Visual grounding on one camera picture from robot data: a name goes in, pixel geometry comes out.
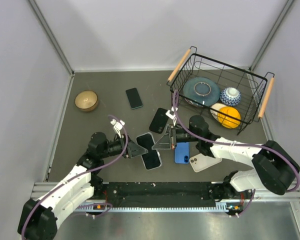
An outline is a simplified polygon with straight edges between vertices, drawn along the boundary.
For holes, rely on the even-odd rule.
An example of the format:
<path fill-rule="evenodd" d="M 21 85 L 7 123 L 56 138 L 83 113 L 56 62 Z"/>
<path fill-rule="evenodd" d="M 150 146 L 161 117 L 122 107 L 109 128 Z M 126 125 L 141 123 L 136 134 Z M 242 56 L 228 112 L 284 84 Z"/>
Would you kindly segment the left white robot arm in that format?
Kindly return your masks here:
<path fill-rule="evenodd" d="M 95 132 L 86 152 L 68 175 L 45 195 L 24 204 L 17 232 L 23 240 L 54 239 L 62 223 L 81 204 L 103 194 L 103 181 L 98 173 L 107 167 L 105 158 L 133 158 L 146 153 L 146 148 L 125 134 L 116 134 L 110 141 L 103 132 Z"/>

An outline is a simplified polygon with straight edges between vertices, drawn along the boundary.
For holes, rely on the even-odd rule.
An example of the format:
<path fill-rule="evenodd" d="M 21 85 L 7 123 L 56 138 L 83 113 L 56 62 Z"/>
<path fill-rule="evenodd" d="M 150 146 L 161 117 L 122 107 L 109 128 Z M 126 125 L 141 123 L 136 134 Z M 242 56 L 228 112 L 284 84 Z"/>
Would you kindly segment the blue phone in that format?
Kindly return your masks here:
<path fill-rule="evenodd" d="M 174 162 L 176 164 L 188 164 L 189 163 L 189 143 L 179 142 L 174 150 Z"/>

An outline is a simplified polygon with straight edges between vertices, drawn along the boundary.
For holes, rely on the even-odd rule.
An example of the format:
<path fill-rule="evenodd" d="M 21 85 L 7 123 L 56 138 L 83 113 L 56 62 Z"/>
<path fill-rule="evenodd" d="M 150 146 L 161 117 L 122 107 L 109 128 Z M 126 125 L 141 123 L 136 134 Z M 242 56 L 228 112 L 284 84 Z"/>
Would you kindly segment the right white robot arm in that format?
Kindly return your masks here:
<path fill-rule="evenodd" d="M 300 179 L 300 166 L 276 141 L 248 144 L 226 139 L 213 134 L 200 115 L 192 116 L 188 127 L 169 124 L 152 149 L 174 150 L 179 143 L 190 142 L 195 142 L 199 153 L 211 159 L 227 159 L 251 168 L 235 170 L 224 179 L 223 192 L 229 198 L 243 191 L 263 189 L 284 195 L 294 191 L 291 184 Z"/>

